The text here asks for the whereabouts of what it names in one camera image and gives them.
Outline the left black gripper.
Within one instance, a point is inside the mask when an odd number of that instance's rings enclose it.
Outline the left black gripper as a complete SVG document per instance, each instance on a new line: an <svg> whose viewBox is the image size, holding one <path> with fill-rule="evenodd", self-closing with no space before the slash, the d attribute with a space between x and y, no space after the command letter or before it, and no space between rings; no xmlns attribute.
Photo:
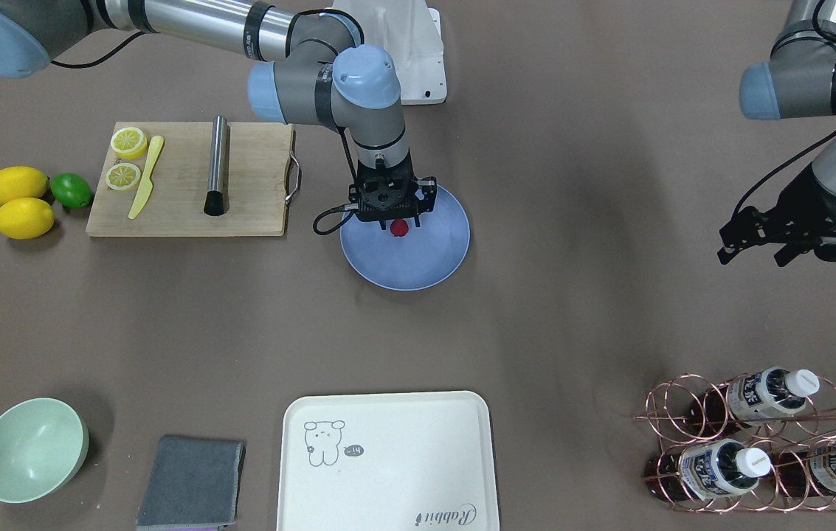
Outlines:
<svg viewBox="0 0 836 531"><path fill-rule="evenodd" d="M778 243L784 223L784 246L774 254L779 268L809 251L822 261L836 262L836 195L822 188L810 167L783 190L775 216L755 207L745 207L732 215L719 232L719 262L727 265L745 249Z"/></svg>

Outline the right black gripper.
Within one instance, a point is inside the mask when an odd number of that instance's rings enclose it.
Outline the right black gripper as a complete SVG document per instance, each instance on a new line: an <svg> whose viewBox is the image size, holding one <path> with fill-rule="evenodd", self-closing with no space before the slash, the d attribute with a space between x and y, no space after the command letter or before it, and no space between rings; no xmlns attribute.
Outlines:
<svg viewBox="0 0 836 531"><path fill-rule="evenodd" d="M434 209L437 191L437 179L415 177L410 164L377 169L358 164L349 206L358 221L379 222L382 231L395 219L413 218L413 226L420 228L420 215Z"/></svg>

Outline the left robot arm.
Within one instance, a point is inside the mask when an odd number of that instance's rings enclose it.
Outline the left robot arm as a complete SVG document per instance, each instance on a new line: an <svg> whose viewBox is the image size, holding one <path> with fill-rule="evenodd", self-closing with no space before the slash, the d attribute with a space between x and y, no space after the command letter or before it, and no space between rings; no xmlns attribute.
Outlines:
<svg viewBox="0 0 836 531"><path fill-rule="evenodd" d="M795 1L766 63L739 82L739 107L751 119L836 115L836 1ZM752 246L778 244L779 266L813 252L836 262L836 131L766 212L738 203L721 229L717 255L729 263Z"/></svg>

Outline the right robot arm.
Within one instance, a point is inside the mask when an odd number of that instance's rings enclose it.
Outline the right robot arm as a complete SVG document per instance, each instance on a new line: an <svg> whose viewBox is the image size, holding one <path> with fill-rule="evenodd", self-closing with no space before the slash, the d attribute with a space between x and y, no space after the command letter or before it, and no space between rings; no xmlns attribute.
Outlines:
<svg viewBox="0 0 836 531"><path fill-rule="evenodd" d="M23 78L98 30L167 35L245 56L250 108L265 122L349 133L356 162L344 210L419 221L438 184L418 177L394 58L343 10L263 1L0 1L0 77Z"/></svg>

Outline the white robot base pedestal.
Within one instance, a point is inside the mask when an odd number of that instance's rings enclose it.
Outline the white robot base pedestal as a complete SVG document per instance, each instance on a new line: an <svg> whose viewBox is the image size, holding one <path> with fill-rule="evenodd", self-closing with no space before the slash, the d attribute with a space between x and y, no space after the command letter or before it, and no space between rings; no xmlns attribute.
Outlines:
<svg viewBox="0 0 836 531"><path fill-rule="evenodd" d="M403 105L434 105L447 97L439 12L425 1L334 1L364 30L365 44L390 54Z"/></svg>

